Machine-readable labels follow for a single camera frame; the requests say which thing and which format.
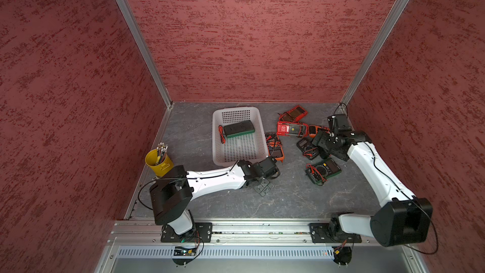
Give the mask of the green multimeter DT9205A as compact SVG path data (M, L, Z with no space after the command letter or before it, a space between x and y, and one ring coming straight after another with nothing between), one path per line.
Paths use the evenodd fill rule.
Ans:
M316 164L307 164L304 171L314 185L323 186L329 178L340 174L342 169L332 158L328 158Z

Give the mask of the white plastic perforated basket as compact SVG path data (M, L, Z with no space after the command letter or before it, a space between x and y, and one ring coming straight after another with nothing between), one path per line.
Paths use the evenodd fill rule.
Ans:
M221 142L220 126L251 121L255 131L244 135L226 138ZM229 167L237 160L258 163L269 155L265 132L256 107L232 107L219 109L212 115L212 158L217 166Z

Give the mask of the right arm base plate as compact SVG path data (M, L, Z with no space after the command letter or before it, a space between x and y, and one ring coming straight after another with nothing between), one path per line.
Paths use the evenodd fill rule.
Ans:
M310 223L309 233L313 243L341 244L362 243L360 235L344 232L336 222Z

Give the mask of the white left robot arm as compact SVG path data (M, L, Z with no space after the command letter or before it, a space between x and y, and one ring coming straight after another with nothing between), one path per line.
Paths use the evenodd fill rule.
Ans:
M175 234L184 235L194 229L193 216L188 210L192 200L220 191L257 187L278 174L277 160L273 157L259 163L238 160L228 168L204 172L176 166L149 188L155 224L168 225Z

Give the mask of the orange black multimeter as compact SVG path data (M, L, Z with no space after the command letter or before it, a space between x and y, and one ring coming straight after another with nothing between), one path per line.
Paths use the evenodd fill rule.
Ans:
M265 132L266 146L269 156L282 162L285 158L282 143L276 132Z

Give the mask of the red probe leads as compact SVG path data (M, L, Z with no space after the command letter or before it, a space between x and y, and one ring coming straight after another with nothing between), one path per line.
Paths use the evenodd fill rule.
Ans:
M225 134L225 131L224 131L224 127L222 125L219 125L218 130L219 130L221 143L225 144L226 143L226 134Z

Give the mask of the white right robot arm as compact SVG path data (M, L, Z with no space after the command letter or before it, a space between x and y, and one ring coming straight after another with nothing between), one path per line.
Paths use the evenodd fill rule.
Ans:
M329 226L333 237L367 236L385 247L426 241L433 226L433 206L427 198L417 198L397 178L364 132L320 130L313 144L334 157L355 163L380 204L372 216L347 213L333 217Z

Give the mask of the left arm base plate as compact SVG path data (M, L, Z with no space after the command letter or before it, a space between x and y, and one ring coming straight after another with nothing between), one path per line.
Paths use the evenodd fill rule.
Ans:
M160 237L161 243L190 243L198 241L198 238L202 238L205 243L211 242L213 231L213 224L211 222L194 222L193 227L178 235L174 229L169 226L162 227L162 234Z

